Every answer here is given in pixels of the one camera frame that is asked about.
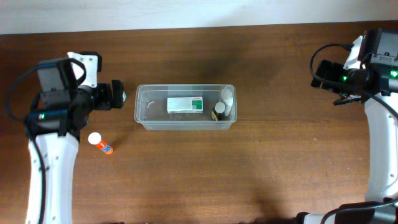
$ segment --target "glue stick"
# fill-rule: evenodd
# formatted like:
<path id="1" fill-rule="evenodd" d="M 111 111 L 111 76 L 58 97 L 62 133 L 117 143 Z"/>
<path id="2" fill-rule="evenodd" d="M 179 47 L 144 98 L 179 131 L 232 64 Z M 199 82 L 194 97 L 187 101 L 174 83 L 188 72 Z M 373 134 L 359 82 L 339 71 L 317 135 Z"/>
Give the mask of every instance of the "glue stick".
<path id="1" fill-rule="evenodd" d="M 88 136 L 88 142 L 101 149 L 105 154 L 110 155 L 113 152 L 113 148 L 101 138 L 99 133 L 91 133 Z"/>

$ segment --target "clear storage box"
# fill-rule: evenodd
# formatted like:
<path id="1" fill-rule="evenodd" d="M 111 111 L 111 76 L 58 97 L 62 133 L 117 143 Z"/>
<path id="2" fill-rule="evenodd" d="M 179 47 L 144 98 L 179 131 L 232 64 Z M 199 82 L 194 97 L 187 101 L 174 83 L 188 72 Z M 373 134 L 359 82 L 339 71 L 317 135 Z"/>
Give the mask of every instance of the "clear storage box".
<path id="1" fill-rule="evenodd" d="M 221 91 L 233 90 L 229 116 L 214 121 L 211 111 L 221 101 Z M 202 97 L 201 113 L 169 113 L 168 98 Z M 140 85 L 137 88 L 135 119 L 147 130 L 225 130 L 238 118 L 236 90 L 232 85 Z"/>

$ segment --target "white wall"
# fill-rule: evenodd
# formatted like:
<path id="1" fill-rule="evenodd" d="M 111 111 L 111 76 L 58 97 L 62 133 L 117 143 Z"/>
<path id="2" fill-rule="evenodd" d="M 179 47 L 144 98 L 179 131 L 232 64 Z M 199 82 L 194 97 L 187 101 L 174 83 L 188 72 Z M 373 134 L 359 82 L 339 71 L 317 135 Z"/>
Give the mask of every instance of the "white wall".
<path id="1" fill-rule="evenodd" d="M 397 20 L 398 0 L 0 0 L 0 34 Z"/>

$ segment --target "green light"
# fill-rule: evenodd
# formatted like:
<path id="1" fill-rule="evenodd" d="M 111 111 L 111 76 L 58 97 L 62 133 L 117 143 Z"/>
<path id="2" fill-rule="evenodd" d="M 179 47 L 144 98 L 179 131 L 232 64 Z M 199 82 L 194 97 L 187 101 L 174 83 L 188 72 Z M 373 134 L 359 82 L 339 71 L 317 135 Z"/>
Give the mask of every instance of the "green light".
<path id="1" fill-rule="evenodd" d="M 391 76 L 393 78 L 396 78 L 398 76 L 398 72 L 397 71 L 391 71 Z"/>

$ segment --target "brown table surface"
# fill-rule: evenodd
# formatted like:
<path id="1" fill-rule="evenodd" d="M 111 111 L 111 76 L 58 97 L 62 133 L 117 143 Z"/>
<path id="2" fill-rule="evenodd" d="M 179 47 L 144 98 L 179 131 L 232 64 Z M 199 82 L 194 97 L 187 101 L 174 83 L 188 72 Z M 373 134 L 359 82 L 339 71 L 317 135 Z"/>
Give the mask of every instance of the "brown table surface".
<path id="1" fill-rule="evenodd" d="M 310 86 L 312 53 L 350 43 L 393 22 L 205 29 L 124 30 L 0 36 L 2 122 L 0 223 L 23 223 L 30 160 L 21 124 L 4 110 L 11 83 L 37 62 L 68 51 L 103 56 L 99 82 L 120 79 L 124 108 L 94 111 L 81 132 L 73 174 L 75 223 L 237 223 L 325 213 L 362 202 L 369 176 L 364 107 L 335 107 L 337 95 Z M 320 59 L 344 63 L 330 49 Z M 136 88 L 158 83 L 229 83 L 238 120 L 228 131 L 146 131 L 134 120 Z M 36 75 L 14 92 L 26 114 L 40 90 Z M 111 156 L 87 142 L 100 132 Z"/>

